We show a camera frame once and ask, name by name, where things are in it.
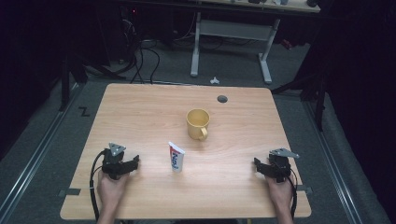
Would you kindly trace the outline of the black metal stand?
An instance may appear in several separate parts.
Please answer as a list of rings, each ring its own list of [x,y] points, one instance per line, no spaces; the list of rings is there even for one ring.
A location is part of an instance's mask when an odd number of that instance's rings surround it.
[[[61,75],[61,111],[65,111],[70,101],[70,77],[78,84],[85,84],[88,80],[83,61],[76,53],[67,53],[62,61]]]
[[[316,73],[307,77],[297,78],[281,87],[271,90],[272,94],[280,94],[287,90],[301,90],[300,99],[304,102],[315,101],[314,122],[317,128],[322,132],[322,116],[324,111],[324,101],[328,73]]]

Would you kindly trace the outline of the person's right hand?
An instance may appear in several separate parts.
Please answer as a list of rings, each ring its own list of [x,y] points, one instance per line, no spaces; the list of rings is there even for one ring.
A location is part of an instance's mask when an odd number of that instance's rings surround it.
[[[292,200],[292,184],[286,180],[277,183],[275,178],[265,177],[269,186],[270,198],[277,210],[287,210],[291,207]]]

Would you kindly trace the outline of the white red toothpaste tube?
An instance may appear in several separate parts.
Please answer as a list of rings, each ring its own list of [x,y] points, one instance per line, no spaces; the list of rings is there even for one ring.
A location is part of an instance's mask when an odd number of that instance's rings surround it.
[[[183,168],[185,151],[174,143],[169,142],[171,167],[174,172],[180,173]]]

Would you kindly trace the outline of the yellow mug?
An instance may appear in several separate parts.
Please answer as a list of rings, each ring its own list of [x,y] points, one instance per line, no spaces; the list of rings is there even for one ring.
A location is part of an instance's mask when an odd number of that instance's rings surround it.
[[[194,140],[205,141],[208,137],[209,114],[201,108],[194,108],[186,116],[188,135]]]

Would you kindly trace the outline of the metal floor rail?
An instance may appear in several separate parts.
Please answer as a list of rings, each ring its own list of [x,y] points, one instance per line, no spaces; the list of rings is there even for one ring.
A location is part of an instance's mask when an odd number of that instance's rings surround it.
[[[320,144],[320,151],[323,154],[325,164],[328,168],[330,177],[332,179],[332,183],[334,185],[334,188],[337,192],[338,198],[341,202],[341,205],[343,206],[348,222],[349,224],[362,224],[362,219],[361,215],[356,207],[356,204],[354,203],[354,200],[352,198],[352,195],[350,193],[350,190],[347,186],[347,183],[345,179],[343,178],[337,163],[333,157],[333,154],[331,152],[330,146],[328,144],[328,141],[323,133],[318,128],[318,125],[316,124],[315,121],[315,113],[314,110],[309,103],[303,103],[303,108],[307,116],[309,117],[309,121],[311,125],[314,128],[316,137],[319,141]]]
[[[6,224],[28,188],[35,172],[47,154],[53,136],[58,131],[69,106],[75,101],[84,84],[73,84],[65,105],[61,102],[61,85],[33,114],[20,137],[0,161],[0,224]]]

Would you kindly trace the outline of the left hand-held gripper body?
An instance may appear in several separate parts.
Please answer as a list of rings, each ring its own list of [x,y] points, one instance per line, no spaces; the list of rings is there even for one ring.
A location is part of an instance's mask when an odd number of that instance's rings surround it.
[[[115,143],[109,143],[108,145],[109,148],[105,149],[102,171],[108,174],[111,179],[118,180],[122,175],[125,175],[123,172],[123,156],[126,147]]]

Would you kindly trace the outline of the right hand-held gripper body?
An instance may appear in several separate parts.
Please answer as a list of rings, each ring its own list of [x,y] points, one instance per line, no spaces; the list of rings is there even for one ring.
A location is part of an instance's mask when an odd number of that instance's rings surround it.
[[[289,158],[299,159],[300,155],[285,148],[271,150],[265,174],[274,178],[277,183],[284,182],[291,174]]]

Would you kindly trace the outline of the wooden desk with white legs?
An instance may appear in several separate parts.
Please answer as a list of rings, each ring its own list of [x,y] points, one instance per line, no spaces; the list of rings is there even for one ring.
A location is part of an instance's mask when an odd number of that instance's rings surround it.
[[[197,5],[225,7],[235,9],[258,9],[260,12],[273,10],[274,12],[297,12],[318,14],[320,7],[310,4],[310,0],[197,0]],[[199,74],[200,37],[202,35],[230,37],[246,40],[256,40],[265,43],[258,60],[266,84],[272,83],[267,57],[276,37],[280,18],[275,17],[271,25],[253,24],[252,22],[221,21],[220,19],[203,19],[201,13],[195,15],[194,49],[191,58],[191,76]]]

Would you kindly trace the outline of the person's left hand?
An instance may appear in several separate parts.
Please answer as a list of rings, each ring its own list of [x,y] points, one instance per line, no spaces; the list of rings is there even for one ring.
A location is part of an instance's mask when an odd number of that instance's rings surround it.
[[[129,175],[114,180],[108,174],[98,173],[97,190],[103,209],[116,209],[121,201]]]

